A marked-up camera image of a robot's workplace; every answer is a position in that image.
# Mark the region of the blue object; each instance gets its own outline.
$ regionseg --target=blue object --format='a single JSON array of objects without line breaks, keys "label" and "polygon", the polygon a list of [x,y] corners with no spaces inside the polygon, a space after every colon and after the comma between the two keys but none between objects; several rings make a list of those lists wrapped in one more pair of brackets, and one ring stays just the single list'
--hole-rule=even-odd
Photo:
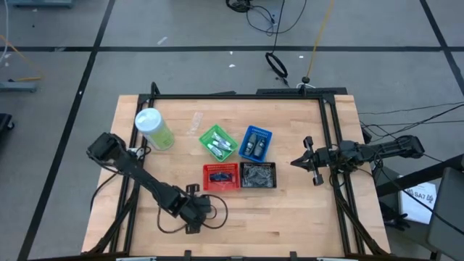
[{"label": "blue object", "polygon": [[210,174],[210,181],[232,181],[232,173]]},{"label": "blue object", "polygon": [[[249,137],[252,135],[252,133],[255,133],[256,136],[257,136],[257,142],[261,139],[261,138],[264,138],[266,140],[266,144],[265,144],[265,147],[264,147],[264,151],[263,153],[261,154],[261,157],[255,157],[253,155],[253,152],[249,155],[249,156],[246,156],[245,155],[245,149],[247,148],[247,143],[248,143],[248,139]],[[268,130],[265,130],[265,129],[261,129],[261,128],[258,128],[258,127],[255,127],[253,125],[250,125],[248,126],[248,129],[246,130],[246,133],[245,133],[245,137],[244,137],[244,140],[241,142],[241,146],[240,146],[240,150],[239,150],[239,155],[245,159],[248,159],[248,160],[251,160],[251,161],[254,161],[254,162],[264,162],[265,161],[265,158],[266,158],[266,153],[268,153],[268,148],[269,148],[269,144],[270,144],[270,139],[272,138],[273,136],[273,133],[271,133],[270,131]]]}]

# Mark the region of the blue plastic basket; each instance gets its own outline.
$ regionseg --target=blue plastic basket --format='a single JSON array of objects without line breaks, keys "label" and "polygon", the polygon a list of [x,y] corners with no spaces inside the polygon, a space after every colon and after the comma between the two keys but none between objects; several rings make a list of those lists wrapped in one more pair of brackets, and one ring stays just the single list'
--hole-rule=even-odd
[{"label": "blue plastic basket", "polygon": [[[248,139],[251,136],[252,133],[256,133],[256,136],[258,137],[257,141],[260,140],[260,138],[265,138],[266,139],[266,145],[264,148],[264,152],[262,153],[261,157],[255,157],[253,156],[253,152],[249,156],[245,156],[244,152],[247,147]],[[245,159],[254,161],[254,162],[264,162],[266,158],[266,154],[268,153],[268,148],[270,144],[270,139],[272,138],[273,133],[271,133],[268,130],[264,130],[258,127],[255,127],[253,125],[250,125],[248,127],[248,130],[246,130],[244,140],[241,142],[240,150],[239,150],[239,155]]]}]

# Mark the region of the black cable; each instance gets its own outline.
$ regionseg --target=black cable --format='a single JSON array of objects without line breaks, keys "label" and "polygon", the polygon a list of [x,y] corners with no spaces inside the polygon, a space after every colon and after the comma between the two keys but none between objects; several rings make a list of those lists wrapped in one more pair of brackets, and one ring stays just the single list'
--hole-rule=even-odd
[{"label": "black cable", "polygon": [[157,226],[158,226],[158,229],[163,233],[176,233],[176,232],[183,230],[187,226],[187,224],[185,224],[185,225],[182,225],[180,228],[174,229],[173,231],[166,231],[160,225],[160,215],[161,215],[161,207],[158,205]]},{"label": "black cable", "polygon": [[[440,123],[464,123],[464,120],[440,120],[431,123],[422,123],[422,124],[440,124]],[[370,126],[400,126],[400,125],[411,125],[414,123],[382,123],[382,124],[367,124],[365,127]]]},{"label": "black cable", "polygon": [[[278,29],[281,27],[282,13],[283,13],[283,6],[284,6],[284,5],[285,5],[285,0],[282,0],[281,13],[278,15],[277,31],[278,31]],[[271,54],[273,54],[274,51],[276,50],[277,37],[278,37],[278,33],[276,33],[276,35],[275,35],[273,51],[271,52]]]},{"label": "black cable", "polygon": [[96,188],[94,194],[92,195],[92,199],[90,201],[90,211],[92,211],[92,207],[94,206],[94,200],[95,200],[95,197],[96,195],[99,193],[100,189],[102,189],[103,186],[105,186],[108,182],[110,182],[115,176],[117,175],[117,173],[111,175],[108,179],[106,179],[102,184],[100,184],[100,186],[98,188]]},{"label": "black cable", "polygon": [[[140,156],[138,157],[138,160],[143,160],[145,158],[146,155],[148,155],[150,152],[152,152],[152,148],[150,148],[149,146],[145,146],[145,147],[140,147],[136,150],[136,154],[138,153],[138,151],[144,149],[145,152]],[[92,211],[92,207],[94,206],[94,200],[95,200],[95,197],[96,195],[100,192],[100,190],[103,188],[103,186],[105,186],[107,183],[109,183],[117,174],[120,174],[119,171],[117,170],[112,170],[110,169],[109,167],[111,167],[111,165],[108,165],[106,163],[103,163],[103,162],[100,162],[98,161],[97,159],[92,159],[93,161],[95,161],[101,168],[105,169],[105,170],[108,170],[110,171],[111,173],[113,173],[113,175],[111,175],[108,179],[106,179],[102,184],[100,184],[100,186],[98,186],[94,192],[94,194],[92,195],[92,199],[90,201],[90,211]]]},{"label": "black cable", "polygon": [[[283,13],[283,6],[284,5],[285,5],[285,0],[282,0],[282,7],[281,7],[281,13],[279,14],[279,18],[278,18],[277,31],[281,26],[282,13]],[[266,57],[266,61],[268,61],[269,66],[273,69],[273,71],[276,73],[276,75],[281,77],[283,82],[286,85],[288,85],[289,83],[287,82],[286,78],[287,78],[287,76],[289,76],[289,73],[287,72],[287,69],[285,68],[285,65],[283,65],[283,63],[280,61],[280,59],[277,58],[277,56],[274,54],[274,51],[276,50],[276,45],[277,45],[277,37],[278,37],[278,34],[275,35],[273,50],[270,53],[267,52],[265,57]],[[277,66],[275,66],[273,64],[273,62],[271,62],[271,58],[277,63],[277,65],[280,67],[281,70],[279,70],[277,68]]]},{"label": "black cable", "polygon": [[[360,122],[365,126],[365,128],[367,128],[368,130],[370,130],[372,134],[381,137],[380,135],[378,135],[377,133],[375,133],[373,130],[371,130],[371,129],[370,129],[365,123],[363,123],[361,120],[360,120]],[[386,131],[384,128],[382,128],[382,127],[379,126],[379,125],[371,124],[371,125],[369,125],[369,126],[377,127],[377,128],[379,128],[381,131],[383,131],[384,133],[386,133],[387,136],[391,136],[392,138],[397,139],[397,137],[393,136],[391,133],[389,133],[388,131]],[[426,156],[426,157],[428,157],[428,158],[430,158],[430,159],[436,160],[437,162],[443,162],[443,160],[437,159],[437,158],[432,157],[432,156],[430,156],[430,155],[427,155],[427,154],[425,154],[425,153],[422,153],[422,155],[424,155],[424,156]]]},{"label": "black cable", "polygon": [[411,109],[396,109],[396,110],[392,110],[388,112],[360,112],[358,114],[359,115],[385,115],[385,114],[390,114],[390,113],[395,113],[395,112],[410,112],[410,111],[417,110],[417,109],[428,109],[428,108],[441,107],[441,106],[446,106],[446,105],[458,105],[458,104],[464,104],[464,101],[438,104],[438,105],[430,105],[430,106],[424,106],[424,107],[416,107],[416,108],[411,108]]},{"label": "black cable", "polygon": [[210,205],[210,207],[212,207],[213,209],[215,209],[215,214],[212,216],[212,217],[207,217],[206,219],[214,219],[216,218],[216,216],[218,215],[218,209],[213,206],[213,205]]},{"label": "black cable", "polygon": [[448,109],[448,110],[446,110],[446,111],[444,111],[444,112],[440,112],[439,114],[433,115],[433,116],[431,116],[431,117],[429,117],[429,118],[427,118],[427,119],[425,119],[425,120],[421,120],[421,121],[418,121],[418,122],[413,123],[413,124],[411,124],[411,125],[408,125],[408,126],[406,126],[406,127],[404,127],[404,128],[401,128],[401,129],[399,129],[399,130],[396,130],[395,132],[390,133],[390,134],[388,134],[388,135],[381,136],[380,138],[377,138],[376,140],[371,141],[371,142],[380,141],[381,139],[383,139],[383,138],[385,138],[385,137],[387,137],[387,136],[390,136],[390,135],[396,134],[396,133],[400,133],[400,132],[402,132],[402,131],[408,131],[408,130],[414,128],[414,127],[419,126],[420,124],[424,124],[424,123],[428,122],[429,120],[433,120],[433,119],[435,119],[435,118],[437,118],[437,117],[440,117],[440,116],[442,116],[442,115],[445,115],[445,114],[447,114],[448,112],[451,112],[451,111],[453,111],[453,110],[455,110],[455,109],[457,109],[457,108],[463,107],[463,106],[464,106],[464,104],[461,104],[461,105],[458,105],[458,106],[453,107],[453,108],[451,108],[451,109]]},{"label": "black cable", "polygon": [[397,189],[399,189],[400,191],[403,191],[405,192],[409,197],[411,197],[412,199],[414,199],[417,203],[419,203],[420,205],[422,205],[423,207],[425,207],[428,211],[430,211],[433,215],[435,215],[438,219],[440,219],[443,223],[447,224],[450,228],[454,229],[455,231],[457,231],[458,233],[460,233],[461,235],[464,235],[464,232],[462,230],[460,230],[459,228],[457,228],[456,226],[454,226],[453,224],[449,223],[448,221],[446,221],[444,218],[442,218],[439,214],[437,214],[433,209],[431,209],[430,207],[428,207],[426,204],[422,203],[420,200],[416,199],[413,195],[407,193],[404,189],[402,189],[395,181],[393,181],[385,172],[384,172],[384,160],[380,157],[380,155],[378,155],[378,152],[374,152],[374,165],[376,166],[376,169],[381,171],[385,177],[394,185],[397,187]]},{"label": "black cable", "polygon": [[306,8],[306,3],[307,3],[307,0],[304,0],[304,5],[303,5],[303,8],[302,8],[302,11],[299,13],[298,18],[297,18],[297,20],[293,23],[293,25],[291,25],[288,29],[283,30],[283,31],[281,31],[281,32],[280,32],[278,29],[277,29],[276,32],[274,32],[274,31],[273,31],[273,32],[269,32],[269,29],[271,29],[271,28],[273,29],[273,26],[272,26],[271,28],[268,28],[267,30],[263,30],[263,29],[261,29],[261,28],[258,28],[257,26],[254,26],[254,25],[250,22],[250,20],[249,20],[248,12],[246,13],[246,21],[248,22],[248,24],[249,24],[251,27],[253,27],[254,29],[256,29],[256,30],[258,30],[258,31],[261,31],[261,32],[263,32],[263,33],[266,33],[268,36],[272,36],[272,35],[274,35],[274,34],[279,34],[279,33],[286,33],[286,32],[288,32],[288,31],[290,31],[290,30],[298,23],[299,19],[302,17],[303,12],[305,11],[305,8]]},{"label": "black cable", "polygon": [[426,204],[422,203],[419,199],[416,199],[413,195],[409,194],[406,190],[402,189],[401,186],[399,186],[396,182],[394,182],[385,172],[384,170],[381,168],[380,171],[385,175],[385,177],[393,184],[393,186],[396,186],[397,189],[405,192],[411,199],[414,199],[417,203],[419,203],[420,205],[422,205],[422,207],[425,207],[428,211],[430,211],[433,215],[435,215],[438,219],[440,219],[443,223],[445,223],[446,225],[448,225],[450,228],[454,229],[456,232],[460,233],[461,235],[464,236],[464,232],[462,230],[460,230],[459,228],[457,228],[456,226],[454,226],[453,224],[451,224],[450,222],[448,222],[447,220],[445,220],[444,218],[442,218],[438,213],[436,213],[433,209],[431,209],[429,206],[427,206]]},{"label": "black cable", "polygon": [[[208,225],[208,224],[205,224],[205,223],[202,223],[202,225],[204,225],[205,227],[210,228],[210,229],[222,228],[225,225],[225,222],[227,221],[227,218],[228,218],[229,211],[228,211],[228,208],[227,208],[227,204],[225,203],[224,199],[221,199],[218,196],[215,196],[215,195],[212,195],[212,194],[203,194],[203,196],[211,196],[211,197],[214,197],[216,199],[219,199],[224,204],[224,207],[225,207],[225,218],[224,218],[224,221],[222,222],[222,224],[220,224],[219,226],[214,227],[214,226],[211,226],[211,225]],[[210,204],[210,207],[212,207],[215,210],[215,214],[212,217],[207,217],[208,220],[214,219],[218,215],[218,209],[215,206],[213,206],[212,204]],[[165,229],[163,229],[161,227],[160,216],[161,216],[161,207],[158,205],[157,227],[163,233],[177,233],[177,232],[183,230],[187,226],[187,224],[185,224],[185,225],[182,225],[180,228],[176,228],[176,229],[174,229],[172,231],[166,231]]]},{"label": "black cable", "polygon": [[224,221],[222,224],[220,224],[219,226],[211,226],[211,225],[208,225],[208,224],[205,224],[203,223],[203,225],[207,228],[210,228],[210,229],[219,229],[219,228],[222,228],[224,225],[225,225],[225,222],[227,221],[227,218],[229,216],[229,209],[227,208],[227,204],[225,203],[224,199],[221,199],[220,197],[216,196],[216,195],[212,195],[212,194],[203,194],[203,196],[210,196],[210,197],[214,197],[216,199],[219,199],[223,204],[224,204],[224,208],[225,208],[225,218],[224,218]]}]

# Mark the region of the black plastic basket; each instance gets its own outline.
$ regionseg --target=black plastic basket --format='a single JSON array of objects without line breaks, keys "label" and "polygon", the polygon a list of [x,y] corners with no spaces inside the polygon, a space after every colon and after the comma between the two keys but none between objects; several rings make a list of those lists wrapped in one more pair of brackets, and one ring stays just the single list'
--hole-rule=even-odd
[{"label": "black plastic basket", "polygon": [[[271,186],[250,186],[246,184],[247,171],[251,167],[263,167],[270,170],[270,182]],[[276,175],[276,164],[274,162],[240,162],[240,187],[242,188],[261,188],[261,189],[274,189],[277,188],[277,175]]]}]

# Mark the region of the plastic bottle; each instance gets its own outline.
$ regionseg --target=plastic bottle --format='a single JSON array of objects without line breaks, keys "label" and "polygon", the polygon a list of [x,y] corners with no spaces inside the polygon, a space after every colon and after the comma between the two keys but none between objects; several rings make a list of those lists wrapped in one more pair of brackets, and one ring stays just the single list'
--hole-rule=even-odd
[{"label": "plastic bottle", "polygon": [[174,135],[157,109],[141,110],[136,116],[136,127],[155,149],[166,150],[174,144]]}]

